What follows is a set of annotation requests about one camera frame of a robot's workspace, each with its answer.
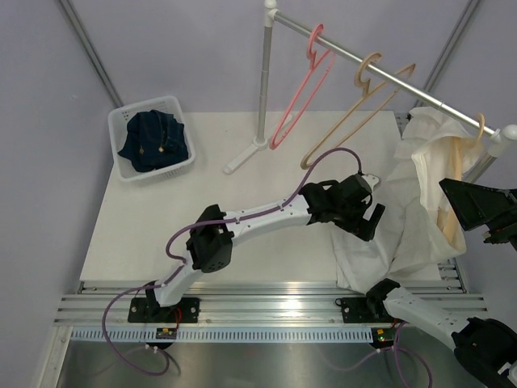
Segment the white satin garment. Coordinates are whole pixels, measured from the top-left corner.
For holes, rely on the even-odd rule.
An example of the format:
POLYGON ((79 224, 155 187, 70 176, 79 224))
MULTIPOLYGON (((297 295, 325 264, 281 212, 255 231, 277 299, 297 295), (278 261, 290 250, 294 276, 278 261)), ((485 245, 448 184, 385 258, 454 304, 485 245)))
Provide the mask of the white satin garment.
POLYGON ((401 235, 401 230, 381 227, 373 240, 365 242, 342 230, 332 230, 330 237, 336 262, 336 285, 366 293, 383 280, 389 272, 401 235))

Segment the dark blue denim skirt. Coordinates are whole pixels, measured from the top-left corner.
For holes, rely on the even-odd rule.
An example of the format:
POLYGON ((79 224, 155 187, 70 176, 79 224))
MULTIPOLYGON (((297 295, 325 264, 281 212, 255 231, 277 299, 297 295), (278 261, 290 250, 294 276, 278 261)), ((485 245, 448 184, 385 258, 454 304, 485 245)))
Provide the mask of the dark blue denim skirt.
POLYGON ((150 110, 138 112, 126 125, 124 146, 117 154, 132 168, 146 173, 187 161, 185 125, 173 114, 150 110))

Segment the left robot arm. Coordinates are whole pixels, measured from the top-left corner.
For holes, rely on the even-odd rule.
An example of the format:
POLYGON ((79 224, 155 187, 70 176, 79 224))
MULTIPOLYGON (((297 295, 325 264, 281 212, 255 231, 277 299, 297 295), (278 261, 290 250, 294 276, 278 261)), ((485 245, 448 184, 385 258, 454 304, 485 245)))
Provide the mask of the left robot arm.
POLYGON ((385 211, 372 195, 380 178, 359 172, 343 181, 303 183, 289 198, 254 209, 224 212, 218 205, 207 207, 196 223, 186 226, 189 234, 178 265, 145 290, 146 313, 154 322, 164 322, 174 313, 184 293, 203 274, 230 264, 233 248, 252 239, 293 226, 332 223, 363 241, 370 241, 385 211))

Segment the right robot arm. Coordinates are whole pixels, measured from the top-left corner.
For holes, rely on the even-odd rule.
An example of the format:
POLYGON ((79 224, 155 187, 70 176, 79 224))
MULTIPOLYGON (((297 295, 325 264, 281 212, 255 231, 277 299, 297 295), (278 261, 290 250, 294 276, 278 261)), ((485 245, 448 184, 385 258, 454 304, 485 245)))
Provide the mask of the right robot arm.
MULTIPOLYGON (((516 190, 489 188, 455 179, 439 186, 462 230, 487 226, 484 242, 516 246, 516 190)), ((409 323, 439 340, 459 364, 487 387, 516 386, 516 332, 493 318, 465 318, 415 296, 384 279, 367 293, 368 314, 409 323)))

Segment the cream white garment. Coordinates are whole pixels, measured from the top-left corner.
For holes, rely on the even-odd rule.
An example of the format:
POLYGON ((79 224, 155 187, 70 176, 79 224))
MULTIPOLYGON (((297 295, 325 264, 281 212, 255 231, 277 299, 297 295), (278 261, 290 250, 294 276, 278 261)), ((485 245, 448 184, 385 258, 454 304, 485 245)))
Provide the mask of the cream white garment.
POLYGON ((390 272, 406 275, 466 251, 464 234, 443 190, 442 179, 461 181, 484 153, 459 121, 434 108, 414 108, 388 177, 389 192, 404 209, 401 241, 390 272))

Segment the silver clothes rack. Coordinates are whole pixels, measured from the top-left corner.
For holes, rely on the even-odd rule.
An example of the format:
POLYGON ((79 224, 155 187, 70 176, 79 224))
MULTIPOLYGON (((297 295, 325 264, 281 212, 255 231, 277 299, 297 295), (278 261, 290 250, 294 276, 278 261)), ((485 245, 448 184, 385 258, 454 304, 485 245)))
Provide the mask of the silver clothes rack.
POLYGON ((461 38, 464 37, 468 27, 472 24, 475 14, 481 7, 481 1, 469 1, 465 6, 460 18, 457 20, 451 35, 448 37, 447 43, 443 47, 437 61, 434 64, 431 73, 424 83, 424 87, 418 88, 403 80, 396 74, 391 74, 371 61, 365 62, 348 48, 332 40, 331 38, 318 34, 311 36, 312 31, 302 23, 283 14, 279 11, 276 1, 265 1, 264 20, 263 20, 263 53, 262 68, 259 88, 258 103, 258 119, 257 128, 253 141, 247 146, 236 158, 229 162, 223 169, 227 175, 233 174, 237 169, 244 165, 259 151, 265 150, 271 143, 272 137, 266 135, 266 114, 267 114, 267 95, 269 84, 269 70, 271 63, 271 46, 273 37, 273 27, 275 23, 279 23, 290 30, 309 38, 310 43, 317 43, 323 48, 329 50, 345 60, 363 65, 364 69, 369 73, 379 77, 382 81, 395 86, 396 91, 403 91, 413 96, 418 105, 426 105, 437 109, 451 118, 454 118, 474 129, 480 129, 490 139, 490 147, 480 162, 467 174, 469 182, 475 182, 494 162, 501 157, 503 153, 511 146, 516 145, 516 126, 508 125, 503 129, 491 129, 487 125, 479 124, 478 121, 463 112, 447 105, 444 101, 434 97, 431 92, 439 82, 448 62, 452 59, 453 53, 456 51, 461 38))

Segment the white plastic basket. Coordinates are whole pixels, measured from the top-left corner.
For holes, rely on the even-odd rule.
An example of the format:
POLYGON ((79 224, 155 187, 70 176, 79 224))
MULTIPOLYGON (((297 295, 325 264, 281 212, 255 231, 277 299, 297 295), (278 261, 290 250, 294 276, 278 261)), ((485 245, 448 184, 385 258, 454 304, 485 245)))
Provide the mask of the white plastic basket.
POLYGON ((195 149, 176 97, 167 95, 108 114, 114 169, 125 183, 148 184, 188 173, 195 149))

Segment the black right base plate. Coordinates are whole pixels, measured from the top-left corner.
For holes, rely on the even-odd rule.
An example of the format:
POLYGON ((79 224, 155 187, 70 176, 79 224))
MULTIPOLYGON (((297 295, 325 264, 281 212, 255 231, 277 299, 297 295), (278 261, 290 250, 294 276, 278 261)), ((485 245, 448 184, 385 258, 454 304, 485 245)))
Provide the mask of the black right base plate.
POLYGON ((340 309, 344 323, 394 323, 384 305, 366 297, 336 298, 334 304, 340 309))

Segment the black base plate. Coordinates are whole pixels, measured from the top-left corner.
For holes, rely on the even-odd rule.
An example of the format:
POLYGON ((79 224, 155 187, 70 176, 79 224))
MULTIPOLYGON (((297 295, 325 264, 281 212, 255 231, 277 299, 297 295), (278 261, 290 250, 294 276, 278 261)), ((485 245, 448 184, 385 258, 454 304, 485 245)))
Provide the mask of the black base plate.
POLYGON ((340 309, 344 323, 394 323, 384 305, 366 297, 336 298, 334 304, 340 309))
POLYGON ((152 305, 145 297, 131 300, 128 321, 130 323, 198 323, 200 299, 183 297, 174 306, 152 305))

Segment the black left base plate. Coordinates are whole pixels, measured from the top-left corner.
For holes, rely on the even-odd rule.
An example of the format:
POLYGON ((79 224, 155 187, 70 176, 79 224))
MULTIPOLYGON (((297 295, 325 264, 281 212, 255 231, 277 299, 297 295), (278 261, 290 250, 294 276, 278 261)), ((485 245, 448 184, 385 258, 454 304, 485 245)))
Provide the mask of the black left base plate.
POLYGON ((130 323, 198 323, 200 299, 183 297, 174 306, 152 305, 145 297, 131 300, 128 321, 130 323))

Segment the aluminium mounting rail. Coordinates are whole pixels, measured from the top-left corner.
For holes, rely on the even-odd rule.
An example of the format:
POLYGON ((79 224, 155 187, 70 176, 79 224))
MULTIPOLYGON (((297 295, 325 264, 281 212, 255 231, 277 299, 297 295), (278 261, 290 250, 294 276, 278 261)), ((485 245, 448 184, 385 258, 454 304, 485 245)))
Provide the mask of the aluminium mounting rail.
MULTIPOLYGON (((409 291, 447 311, 487 317, 484 297, 466 289, 463 268, 457 260, 438 266, 439 280, 408 280, 409 291)), ((128 321, 130 296, 116 296, 128 282, 86 282, 77 293, 66 294, 57 307, 57 326, 94 326, 103 316, 111 326, 128 321)), ((355 297, 333 281, 277 281, 222 284, 198 281, 186 292, 200 300, 201 327, 332 327, 342 323, 335 301, 355 297)))

